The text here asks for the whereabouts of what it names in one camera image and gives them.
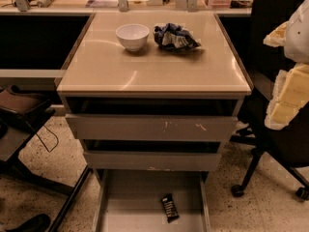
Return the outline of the beige drawer cabinet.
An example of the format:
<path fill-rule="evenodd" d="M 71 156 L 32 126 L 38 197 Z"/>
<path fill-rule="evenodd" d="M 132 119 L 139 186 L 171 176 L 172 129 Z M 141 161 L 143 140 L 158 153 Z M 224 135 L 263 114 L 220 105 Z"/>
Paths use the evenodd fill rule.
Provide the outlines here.
<path fill-rule="evenodd" d="M 153 28 L 168 22 L 186 27 L 201 45 L 172 53 L 148 41 L 129 52 L 116 29 L 129 23 Z M 241 104 L 253 85 L 219 18 L 212 12 L 131 11 L 96 13 L 57 91 L 68 97 L 225 99 Z"/>

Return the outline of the top drawer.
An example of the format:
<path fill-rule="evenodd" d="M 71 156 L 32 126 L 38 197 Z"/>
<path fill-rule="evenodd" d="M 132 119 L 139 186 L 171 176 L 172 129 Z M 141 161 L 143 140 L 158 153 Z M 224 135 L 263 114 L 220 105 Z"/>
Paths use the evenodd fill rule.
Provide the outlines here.
<path fill-rule="evenodd" d="M 78 139 L 219 142 L 230 138 L 241 102 L 68 97 L 66 106 Z"/>

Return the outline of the middle drawer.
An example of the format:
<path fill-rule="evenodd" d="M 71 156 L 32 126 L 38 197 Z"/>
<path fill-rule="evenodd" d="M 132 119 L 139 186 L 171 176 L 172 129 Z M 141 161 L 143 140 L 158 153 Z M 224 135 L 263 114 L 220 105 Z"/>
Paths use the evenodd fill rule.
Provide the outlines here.
<path fill-rule="evenodd" d="M 85 140 L 91 168 L 213 171 L 221 160 L 216 142 Z"/>

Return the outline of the open bottom drawer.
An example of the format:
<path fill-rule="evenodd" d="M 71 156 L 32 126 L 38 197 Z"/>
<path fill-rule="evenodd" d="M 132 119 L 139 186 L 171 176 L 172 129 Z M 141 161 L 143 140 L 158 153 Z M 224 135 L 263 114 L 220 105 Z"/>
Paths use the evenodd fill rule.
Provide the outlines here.
<path fill-rule="evenodd" d="M 91 232 L 211 232 L 199 172 L 104 170 Z M 171 193 L 180 217 L 167 222 L 161 198 Z"/>

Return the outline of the black rxbar chocolate bar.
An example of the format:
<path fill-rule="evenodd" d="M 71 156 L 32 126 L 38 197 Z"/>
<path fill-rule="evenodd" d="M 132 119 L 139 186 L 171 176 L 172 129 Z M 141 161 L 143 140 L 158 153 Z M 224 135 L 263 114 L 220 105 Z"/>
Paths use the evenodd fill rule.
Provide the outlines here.
<path fill-rule="evenodd" d="M 165 195 L 161 198 L 161 203 L 163 206 L 163 210 L 165 212 L 167 222 L 170 223 L 180 217 L 173 196 L 171 193 Z"/>

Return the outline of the crumpled blue chip bag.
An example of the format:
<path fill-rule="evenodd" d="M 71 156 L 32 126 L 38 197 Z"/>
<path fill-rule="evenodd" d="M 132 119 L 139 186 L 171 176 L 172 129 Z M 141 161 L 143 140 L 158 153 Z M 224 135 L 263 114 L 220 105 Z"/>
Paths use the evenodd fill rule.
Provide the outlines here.
<path fill-rule="evenodd" d="M 187 51 L 201 45 L 194 40 L 188 30 L 174 23 L 156 25 L 154 27 L 154 41 L 162 49 L 173 52 Z"/>

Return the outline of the white ceramic bowl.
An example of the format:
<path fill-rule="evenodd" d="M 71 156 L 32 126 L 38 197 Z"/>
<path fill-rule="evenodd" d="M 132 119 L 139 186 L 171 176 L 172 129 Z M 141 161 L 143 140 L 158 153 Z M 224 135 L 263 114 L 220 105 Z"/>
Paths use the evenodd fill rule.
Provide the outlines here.
<path fill-rule="evenodd" d="M 138 51 L 147 42 L 150 30 L 142 24 L 125 24 L 116 29 L 120 44 L 128 51 Z"/>

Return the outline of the torn yellow foam cushion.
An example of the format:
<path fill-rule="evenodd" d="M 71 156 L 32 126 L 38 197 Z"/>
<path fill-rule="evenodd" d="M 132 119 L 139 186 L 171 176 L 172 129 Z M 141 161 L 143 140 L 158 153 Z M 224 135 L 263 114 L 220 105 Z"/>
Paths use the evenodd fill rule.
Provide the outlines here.
<path fill-rule="evenodd" d="M 266 35 L 263 44 L 283 46 L 288 22 L 283 22 Z M 289 70 L 280 70 L 275 78 L 272 99 L 267 107 L 265 126 L 280 131 L 287 127 L 299 110 L 309 102 L 308 64 L 295 62 Z"/>

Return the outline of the black office chair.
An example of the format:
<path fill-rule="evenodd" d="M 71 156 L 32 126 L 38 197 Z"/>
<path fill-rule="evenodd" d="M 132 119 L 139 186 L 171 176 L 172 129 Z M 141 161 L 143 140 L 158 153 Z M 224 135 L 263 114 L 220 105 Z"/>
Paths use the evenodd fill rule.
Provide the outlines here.
<path fill-rule="evenodd" d="M 264 153 L 270 154 L 309 197 L 308 181 L 298 172 L 309 166 L 308 0 L 253 0 L 250 44 L 245 69 L 254 84 L 239 111 L 239 120 L 254 135 L 241 130 L 239 140 L 255 146 L 243 182 L 232 187 L 244 195 Z"/>

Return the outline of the white cloth on chair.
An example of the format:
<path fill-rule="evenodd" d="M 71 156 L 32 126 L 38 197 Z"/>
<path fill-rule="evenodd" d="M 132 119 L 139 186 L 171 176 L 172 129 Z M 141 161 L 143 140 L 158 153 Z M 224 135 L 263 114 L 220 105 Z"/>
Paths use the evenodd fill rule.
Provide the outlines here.
<path fill-rule="evenodd" d="M 309 63 L 309 0 L 304 0 L 288 21 L 284 54 L 294 62 Z"/>

